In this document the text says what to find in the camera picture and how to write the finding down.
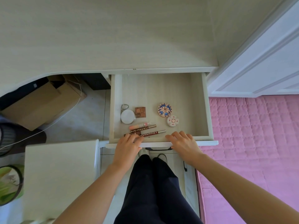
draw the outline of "blue patterned compact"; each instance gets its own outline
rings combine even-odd
[[[169,104],[163,103],[158,106],[158,113],[162,117],[168,117],[171,113],[171,106]]]

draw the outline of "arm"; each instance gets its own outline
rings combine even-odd
[[[174,132],[166,138],[185,162],[215,186],[246,223],[298,223],[297,211],[203,154],[190,134]]]
[[[144,137],[136,134],[122,137],[116,146],[112,164],[54,223],[103,223],[116,188],[132,166],[143,139]]]

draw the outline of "forearm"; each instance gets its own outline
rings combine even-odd
[[[299,213],[259,186],[205,154],[193,166],[224,196],[246,223],[298,223]]]
[[[54,223],[103,223],[124,174],[120,168],[110,165]]]

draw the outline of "hand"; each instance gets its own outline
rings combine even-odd
[[[203,154],[191,134],[185,134],[184,131],[173,132],[172,135],[165,136],[171,141],[172,149],[178,152],[181,158],[189,165],[194,166],[199,154]]]
[[[144,137],[140,137],[137,134],[126,134],[124,137],[119,139],[115,149],[112,165],[121,168],[124,172],[127,172],[132,166],[136,155],[142,149],[140,144],[143,139]]]

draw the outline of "fabric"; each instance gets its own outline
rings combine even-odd
[[[160,158],[142,155],[134,164],[115,224],[202,224],[181,194],[178,178]]]
[[[299,211],[299,95],[210,98],[211,158]],[[199,172],[205,224],[245,223]]]

